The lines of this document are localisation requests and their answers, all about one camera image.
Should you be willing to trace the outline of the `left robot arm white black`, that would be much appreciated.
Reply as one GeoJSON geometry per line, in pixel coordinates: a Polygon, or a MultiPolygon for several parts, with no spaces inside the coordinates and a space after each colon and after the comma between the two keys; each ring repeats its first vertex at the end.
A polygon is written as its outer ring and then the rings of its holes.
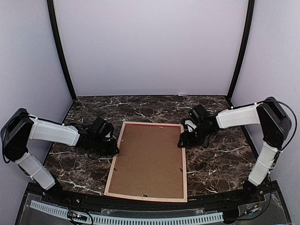
{"type": "Polygon", "coordinates": [[[41,188],[55,204],[66,201],[66,193],[59,189],[55,177],[29,151],[29,140],[62,143],[84,150],[94,150],[100,155],[116,155],[120,150],[113,137],[112,123],[98,117],[92,124],[79,126],[63,124],[31,115],[19,108],[0,131],[2,157],[5,163],[15,162],[41,188]]]}

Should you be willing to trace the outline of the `left black corner post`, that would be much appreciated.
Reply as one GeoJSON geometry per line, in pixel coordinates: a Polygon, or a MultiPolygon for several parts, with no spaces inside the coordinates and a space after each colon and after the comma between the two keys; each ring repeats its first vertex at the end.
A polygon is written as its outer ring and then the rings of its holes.
{"type": "Polygon", "coordinates": [[[64,75],[64,79],[65,79],[69,94],[71,96],[71,99],[72,99],[72,101],[75,101],[77,99],[77,96],[76,96],[75,89],[74,89],[74,86],[71,81],[71,76],[70,76],[70,73],[68,70],[67,61],[65,59],[62,42],[60,39],[60,33],[59,33],[59,27],[58,27],[58,22],[57,22],[56,13],[55,13],[54,1],[47,0],[47,7],[48,7],[48,14],[49,14],[49,18],[50,18],[51,28],[52,28],[52,34],[53,34],[58,58],[60,61],[61,69],[62,69],[62,72],[64,75]]]}

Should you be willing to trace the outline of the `right black corner post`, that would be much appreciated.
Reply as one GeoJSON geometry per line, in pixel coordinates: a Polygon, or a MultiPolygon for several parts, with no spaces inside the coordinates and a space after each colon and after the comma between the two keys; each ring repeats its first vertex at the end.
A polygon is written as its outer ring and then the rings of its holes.
{"type": "Polygon", "coordinates": [[[227,101],[231,102],[234,91],[237,86],[238,78],[240,75],[240,71],[242,68],[243,60],[245,57],[247,45],[248,45],[248,39],[250,35],[250,30],[251,30],[251,24],[252,24],[252,19],[253,19],[253,14],[254,14],[254,8],[255,8],[255,0],[248,0],[248,5],[247,5],[247,13],[246,13],[246,19],[245,19],[245,24],[244,24],[244,29],[243,29],[243,34],[242,34],[242,39],[241,39],[241,44],[240,44],[240,49],[235,65],[235,69],[232,75],[232,80],[229,86],[228,93],[226,95],[227,101]]]}

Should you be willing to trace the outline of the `black corner post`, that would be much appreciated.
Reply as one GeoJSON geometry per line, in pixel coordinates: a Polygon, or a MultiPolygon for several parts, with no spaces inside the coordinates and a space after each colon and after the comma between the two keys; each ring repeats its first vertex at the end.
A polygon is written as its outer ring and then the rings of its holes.
{"type": "Polygon", "coordinates": [[[58,22],[57,22],[56,13],[55,13],[54,1],[47,0],[47,7],[48,7],[48,14],[49,14],[49,18],[50,18],[51,28],[52,28],[52,34],[53,34],[58,58],[60,61],[61,69],[62,69],[62,72],[64,75],[64,79],[65,79],[69,94],[71,96],[71,99],[72,99],[72,101],[75,101],[77,99],[77,96],[76,96],[75,89],[74,89],[74,86],[71,81],[71,76],[70,76],[70,73],[68,70],[67,61],[65,59],[62,42],[60,39],[60,33],[59,33],[59,27],[58,27],[58,22]]]}
{"type": "Polygon", "coordinates": [[[226,95],[227,101],[231,102],[234,91],[237,86],[238,78],[240,75],[240,71],[242,68],[243,60],[245,57],[247,45],[248,45],[248,39],[250,35],[250,30],[251,30],[251,24],[252,24],[252,19],[253,19],[253,14],[254,14],[254,8],[255,8],[255,0],[248,0],[248,5],[247,5],[247,13],[246,13],[246,19],[245,19],[245,24],[244,24],[244,29],[243,29],[243,34],[242,34],[242,39],[241,39],[241,44],[240,44],[240,49],[235,65],[235,69],[232,75],[232,80],[229,86],[228,93],[226,95]]]}

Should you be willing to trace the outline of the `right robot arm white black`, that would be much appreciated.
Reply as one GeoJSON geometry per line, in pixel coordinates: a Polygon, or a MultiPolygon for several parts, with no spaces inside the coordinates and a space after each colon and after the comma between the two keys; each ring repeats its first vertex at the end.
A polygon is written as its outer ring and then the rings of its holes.
{"type": "Polygon", "coordinates": [[[291,128],[297,127],[297,120],[290,119],[284,110],[285,107],[288,105],[274,97],[225,109],[216,114],[210,114],[203,105],[197,105],[189,111],[190,117],[181,122],[184,131],[180,134],[178,147],[202,145],[206,137],[221,129],[260,125],[263,133],[262,150],[246,181],[251,185],[239,194],[243,203],[250,203],[257,196],[256,187],[261,185],[273,170],[280,153],[290,143],[287,137],[291,128]]]}

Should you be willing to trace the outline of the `black front table rail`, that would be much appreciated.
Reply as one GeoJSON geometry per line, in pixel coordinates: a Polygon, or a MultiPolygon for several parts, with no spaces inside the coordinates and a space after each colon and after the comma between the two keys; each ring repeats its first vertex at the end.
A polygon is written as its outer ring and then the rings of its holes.
{"type": "Polygon", "coordinates": [[[51,200],[47,195],[42,194],[42,188],[36,183],[29,182],[25,193],[22,198],[22,206],[25,205],[26,200],[29,200],[29,194],[32,194],[31,197],[37,197],[37,200],[42,200],[46,203],[58,204],[61,206],[67,206],[71,209],[81,209],[83,211],[95,211],[100,212],[103,209],[112,209],[112,210],[142,210],[142,211],[162,211],[162,210],[186,210],[186,209],[196,209],[196,208],[205,208],[206,211],[209,210],[236,210],[238,206],[244,205],[246,203],[255,203],[259,202],[257,195],[261,197],[261,203],[259,206],[265,206],[268,204],[263,201],[267,200],[267,197],[264,195],[269,193],[278,192],[278,183],[277,181],[265,182],[263,183],[256,195],[252,195],[248,202],[242,200],[243,190],[234,190],[218,194],[209,194],[209,195],[198,195],[190,196],[187,199],[187,202],[150,202],[150,201],[139,201],[139,200],[129,200],[114,198],[108,196],[99,196],[99,195],[89,195],[81,194],[78,192],[72,191],[62,191],[62,194],[65,197],[63,204],[55,203],[54,200],[51,200]]]}

